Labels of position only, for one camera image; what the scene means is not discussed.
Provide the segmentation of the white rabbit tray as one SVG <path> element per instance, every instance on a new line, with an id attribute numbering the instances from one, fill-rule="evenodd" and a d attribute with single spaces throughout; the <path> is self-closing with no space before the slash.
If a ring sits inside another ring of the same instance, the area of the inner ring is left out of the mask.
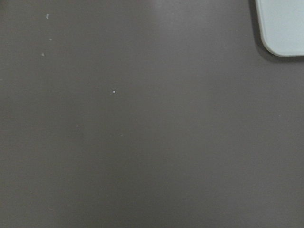
<path id="1" fill-rule="evenodd" d="M 256 0 L 260 36 L 264 47 L 279 57 L 304 55 L 304 2 Z"/>

